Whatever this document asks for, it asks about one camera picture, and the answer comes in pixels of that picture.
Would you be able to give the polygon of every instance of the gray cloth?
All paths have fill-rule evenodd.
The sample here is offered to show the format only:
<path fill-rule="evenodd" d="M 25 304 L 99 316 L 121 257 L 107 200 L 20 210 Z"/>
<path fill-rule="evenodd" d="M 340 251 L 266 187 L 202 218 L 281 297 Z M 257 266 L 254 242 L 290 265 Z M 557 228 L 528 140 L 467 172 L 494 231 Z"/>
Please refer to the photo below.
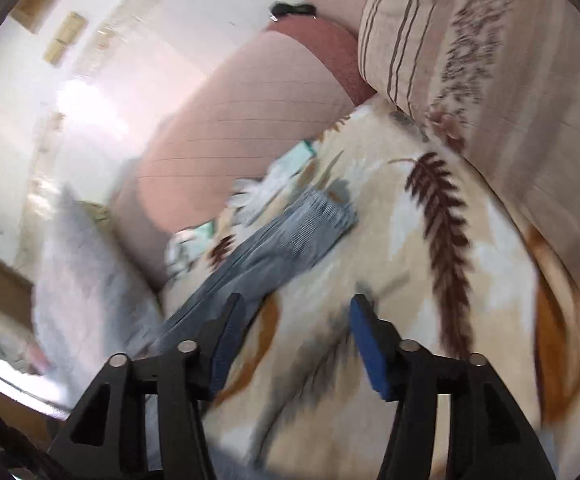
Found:
<path fill-rule="evenodd" d="M 68 187 L 47 226 L 32 320 L 70 406 L 111 355 L 141 355 L 163 324 L 145 280 Z"/>
<path fill-rule="evenodd" d="M 220 316 L 233 292 L 244 298 L 239 328 L 243 336 L 263 297 L 314 266 L 355 222 L 349 203 L 334 202 L 327 192 L 308 189 L 205 280 L 164 323 L 155 349 L 163 352 L 182 340 L 194 339 L 204 322 Z"/>

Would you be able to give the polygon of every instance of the denim fabric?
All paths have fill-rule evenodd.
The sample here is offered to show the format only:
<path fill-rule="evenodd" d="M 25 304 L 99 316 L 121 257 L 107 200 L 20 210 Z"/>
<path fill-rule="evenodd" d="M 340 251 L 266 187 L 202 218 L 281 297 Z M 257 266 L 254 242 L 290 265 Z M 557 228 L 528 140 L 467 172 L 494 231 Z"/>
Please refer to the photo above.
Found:
<path fill-rule="evenodd" d="M 228 296 L 243 296 L 237 316 L 238 325 L 230 326 L 231 345 L 238 345 L 263 297 L 314 266 L 339 238 L 356 222 L 349 203 L 334 202 L 327 192 L 308 189 L 294 204 L 268 225 L 259 229 L 234 250 L 183 306 L 165 323 L 155 349 L 166 351 L 185 339 L 194 339 L 201 325 L 217 319 Z M 235 354 L 237 349 L 225 351 Z M 215 364 L 212 390 L 220 389 L 231 360 Z"/>

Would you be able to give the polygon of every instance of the metal screw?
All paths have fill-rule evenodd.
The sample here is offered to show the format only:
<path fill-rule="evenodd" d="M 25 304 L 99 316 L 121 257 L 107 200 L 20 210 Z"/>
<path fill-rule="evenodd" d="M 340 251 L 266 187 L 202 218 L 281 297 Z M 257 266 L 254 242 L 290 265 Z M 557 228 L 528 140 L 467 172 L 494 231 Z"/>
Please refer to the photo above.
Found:
<path fill-rule="evenodd" d="M 399 343 L 401 350 L 405 350 L 406 352 L 416 352 L 421 348 L 421 345 L 414 341 L 414 339 L 403 339 Z"/>
<path fill-rule="evenodd" d="M 110 357 L 110 364 L 114 368 L 123 366 L 124 364 L 126 364 L 126 362 L 128 362 L 128 358 L 123 354 L 114 354 L 112 357 Z"/>
<path fill-rule="evenodd" d="M 177 345 L 177 349 L 183 354 L 189 354 L 190 352 L 194 352 L 196 350 L 196 343 L 191 339 L 186 339 Z"/>
<path fill-rule="evenodd" d="M 475 366 L 485 366 L 488 364 L 488 360 L 485 355 L 474 353 L 470 354 L 470 363 Z"/>

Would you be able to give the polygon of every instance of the blanket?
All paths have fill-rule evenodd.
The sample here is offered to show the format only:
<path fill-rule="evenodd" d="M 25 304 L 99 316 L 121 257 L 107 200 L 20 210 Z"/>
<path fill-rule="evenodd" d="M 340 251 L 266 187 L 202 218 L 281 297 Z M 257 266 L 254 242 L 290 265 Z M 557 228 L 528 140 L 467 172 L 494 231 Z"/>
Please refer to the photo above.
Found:
<path fill-rule="evenodd" d="M 317 143 L 294 185 L 347 181 L 358 224 L 313 269 L 265 298 L 205 415 L 207 436 L 242 462 L 285 476 L 375 478 L 395 405 L 372 390 L 349 334 L 347 306 L 361 286 L 404 338 L 437 354 L 486 355 L 540 432 L 558 478 L 574 478 L 580 294 L 523 216 L 461 158 L 397 118 L 376 98 Z M 281 193 L 257 222 L 292 195 Z M 229 218 L 227 210 L 217 240 L 247 237 Z M 443 475 L 448 428 L 449 399 L 440 397 L 435 477 Z"/>

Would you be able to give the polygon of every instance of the pillow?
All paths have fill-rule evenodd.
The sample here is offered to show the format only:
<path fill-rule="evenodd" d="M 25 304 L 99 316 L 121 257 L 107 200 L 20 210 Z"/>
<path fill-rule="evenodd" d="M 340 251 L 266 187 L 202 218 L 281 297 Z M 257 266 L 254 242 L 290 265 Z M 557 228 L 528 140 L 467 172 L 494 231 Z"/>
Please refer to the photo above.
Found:
<path fill-rule="evenodd" d="M 69 189 L 58 198 L 46 232 L 32 320 L 71 402 L 111 355 L 139 356 L 161 325 L 143 278 Z"/>
<path fill-rule="evenodd" d="M 580 13 L 568 0 L 367 0 L 359 70 L 531 219 L 580 288 Z"/>

